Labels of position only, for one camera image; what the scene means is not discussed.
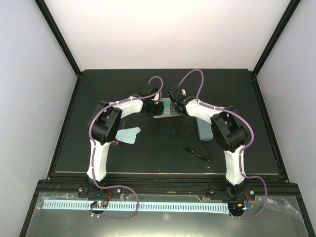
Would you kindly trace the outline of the beige glasses case green lining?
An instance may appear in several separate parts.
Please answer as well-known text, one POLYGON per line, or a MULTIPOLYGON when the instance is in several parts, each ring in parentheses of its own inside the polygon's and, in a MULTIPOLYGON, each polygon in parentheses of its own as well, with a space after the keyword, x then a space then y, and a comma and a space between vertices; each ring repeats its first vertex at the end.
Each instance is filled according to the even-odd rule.
POLYGON ((169 98, 162 98, 160 101, 163 102, 163 113, 158 116, 153 116, 153 118, 161 119, 180 116, 180 114, 175 111, 174 104, 169 98))

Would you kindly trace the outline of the blue-grey glasses case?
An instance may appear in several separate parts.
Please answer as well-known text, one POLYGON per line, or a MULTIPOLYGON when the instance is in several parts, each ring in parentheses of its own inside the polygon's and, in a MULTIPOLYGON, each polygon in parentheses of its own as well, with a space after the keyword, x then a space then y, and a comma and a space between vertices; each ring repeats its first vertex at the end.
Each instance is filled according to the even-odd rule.
POLYGON ((200 118, 196 118, 196 122, 199 139, 201 141, 211 141, 213 139, 211 124, 200 118))

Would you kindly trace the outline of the pink sunglasses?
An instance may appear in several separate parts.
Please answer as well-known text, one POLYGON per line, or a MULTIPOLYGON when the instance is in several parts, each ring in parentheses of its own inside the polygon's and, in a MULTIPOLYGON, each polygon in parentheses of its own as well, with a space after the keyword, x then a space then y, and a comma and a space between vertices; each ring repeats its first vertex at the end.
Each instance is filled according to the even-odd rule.
MULTIPOLYGON (((123 121, 122 126, 121 126, 121 129, 124 129, 124 126, 125 126, 125 121, 123 121)), ((111 142, 111 144, 118 146, 118 145, 119 145, 119 141, 118 141, 118 140, 113 140, 113 141, 111 142)))

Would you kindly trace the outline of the light blue cleaning cloth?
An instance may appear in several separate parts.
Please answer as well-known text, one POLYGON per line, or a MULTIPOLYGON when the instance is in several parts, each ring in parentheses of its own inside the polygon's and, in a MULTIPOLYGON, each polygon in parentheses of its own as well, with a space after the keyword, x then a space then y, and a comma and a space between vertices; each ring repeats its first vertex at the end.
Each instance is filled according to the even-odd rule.
POLYGON ((166 114, 166 115, 169 115, 170 114, 170 103, 171 101, 163 101, 163 113, 166 114))

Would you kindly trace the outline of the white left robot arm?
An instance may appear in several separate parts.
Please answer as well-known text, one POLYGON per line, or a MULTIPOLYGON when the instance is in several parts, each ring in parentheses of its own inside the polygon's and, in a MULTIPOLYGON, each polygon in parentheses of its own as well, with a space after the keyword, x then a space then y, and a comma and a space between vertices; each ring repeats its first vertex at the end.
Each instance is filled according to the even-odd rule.
POLYGON ((145 89, 116 102, 99 101, 89 121, 88 136, 91 144, 89 168, 85 183, 95 197, 106 191, 102 180, 106 177, 106 163, 111 143, 116 139, 120 120, 128 115, 144 112, 161 115, 163 102, 160 101, 162 88, 148 84, 145 89))

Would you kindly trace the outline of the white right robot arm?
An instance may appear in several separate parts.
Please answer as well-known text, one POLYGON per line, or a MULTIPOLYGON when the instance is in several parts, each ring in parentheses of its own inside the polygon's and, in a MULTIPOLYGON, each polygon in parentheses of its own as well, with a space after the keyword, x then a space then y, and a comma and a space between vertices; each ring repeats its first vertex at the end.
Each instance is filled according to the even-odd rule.
POLYGON ((171 89, 167 94, 177 113, 211 124, 213 136, 225 155, 225 195, 230 199, 240 196, 246 186, 243 149, 249 132, 242 121, 236 118, 237 110, 232 106, 218 107, 193 96, 188 97, 185 91, 178 87, 171 89))

